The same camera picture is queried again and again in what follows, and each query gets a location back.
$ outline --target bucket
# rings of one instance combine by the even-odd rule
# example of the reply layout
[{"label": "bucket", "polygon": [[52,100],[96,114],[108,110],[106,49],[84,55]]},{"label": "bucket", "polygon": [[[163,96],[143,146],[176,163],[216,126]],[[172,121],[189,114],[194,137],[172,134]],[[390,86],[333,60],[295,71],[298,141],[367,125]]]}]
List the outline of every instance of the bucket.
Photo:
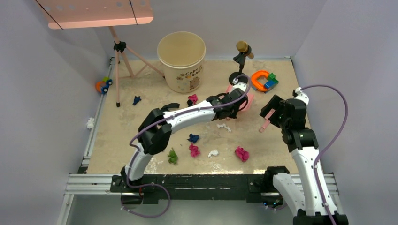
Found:
[{"label": "bucket", "polygon": [[196,90],[202,82],[205,42],[196,34],[179,31],[165,36],[158,44],[167,85],[176,92]]}]

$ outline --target toy car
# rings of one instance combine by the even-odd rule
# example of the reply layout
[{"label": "toy car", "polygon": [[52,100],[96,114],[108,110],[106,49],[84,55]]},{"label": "toy car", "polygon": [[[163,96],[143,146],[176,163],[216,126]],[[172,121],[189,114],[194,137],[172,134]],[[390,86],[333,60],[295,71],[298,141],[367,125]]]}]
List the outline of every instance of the toy car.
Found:
[{"label": "toy car", "polygon": [[95,89],[101,93],[101,94],[105,94],[108,92],[109,86],[112,85],[112,79],[110,79],[109,77],[104,77],[104,79],[102,81],[98,81],[95,84]]}]

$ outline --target pink panel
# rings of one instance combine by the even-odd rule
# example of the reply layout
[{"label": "pink panel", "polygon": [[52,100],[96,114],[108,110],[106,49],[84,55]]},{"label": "pink panel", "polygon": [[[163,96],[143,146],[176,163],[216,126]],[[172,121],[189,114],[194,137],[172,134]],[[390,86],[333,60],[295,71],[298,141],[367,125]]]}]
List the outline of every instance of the pink panel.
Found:
[{"label": "pink panel", "polygon": [[[64,29],[145,24],[153,20],[149,0],[38,0]],[[59,25],[42,10],[51,29]]]}]

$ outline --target white wall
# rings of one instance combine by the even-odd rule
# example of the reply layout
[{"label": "white wall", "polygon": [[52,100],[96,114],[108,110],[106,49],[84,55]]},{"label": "white wall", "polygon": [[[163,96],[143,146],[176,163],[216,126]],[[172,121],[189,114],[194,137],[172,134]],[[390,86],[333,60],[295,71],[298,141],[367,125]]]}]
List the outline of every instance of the white wall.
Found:
[{"label": "white wall", "polygon": [[54,225],[107,70],[92,29],[50,30],[32,0],[0,7],[0,218]]},{"label": "white wall", "polygon": [[[122,41],[149,59],[157,58],[164,36],[182,30],[203,38],[207,59],[231,60],[239,40],[250,44],[256,58],[280,58],[297,52],[325,1],[152,0],[151,23],[115,29]],[[108,55],[114,55],[108,28],[96,32]]]},{"label": "white wall", "polygon": [[[350,224],[396,224],[398,202],[398,2],[329,0],[293,58],[301,86],[331,84],[349,104],[342,135],[322,162],[334,172]],[[322,147],[344,115],[339,96],[309,91]]]}]

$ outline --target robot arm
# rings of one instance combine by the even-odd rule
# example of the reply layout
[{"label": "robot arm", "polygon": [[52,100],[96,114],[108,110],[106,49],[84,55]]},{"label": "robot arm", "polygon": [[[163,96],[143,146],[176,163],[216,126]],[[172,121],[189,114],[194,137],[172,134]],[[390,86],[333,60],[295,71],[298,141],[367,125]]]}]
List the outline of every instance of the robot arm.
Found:
[{"label": "robot arm", "polygon": [[[287,144],[289,153],[297,165],[303,185],[304,195],[300,192],[288,174],[280,167],[269,167],[266,171],[268,183],[272,184],[283,196],[294,215],[293,224],[331,224],[326,206],[328,206],[337,224],[348,224],[346,215],[339,215],[327,188],[321,163],[314,169],[314,160],[319,154],[318,142],[313,130],[305,127],[308,96],[297,88],[294,98],[283,100],[274,95],[270,102],[261,109],[264,117],[271,109],[275,112],[269,118],[271,124],[282,130],[282,139]],[[326,196],[323,203],[314,173],[318,173],[319,183]]]},{"label": "robot arm", "polygon": [[144,170],[153,155],[164,151],[170,136],[178,130],[200,122],[221,120],[227,117],[235,119],[239,107],[247,101],[247,97],[243,97],[231,105],[219,106],[237,100],[244,95],[246,88],[246,83],[237,82],[229,93],[210,96],[205,101],[191,107],[172,112],[162,112],[159,108],[152,110],[138,131],[164,118],[170,119],[160,123],[160,127],[154,126],[150,128],[138,138],[138,149],[131,158],[130,163],[124,167],[124,171],[130,171],[127,174],[129,182],[142,178]]}]

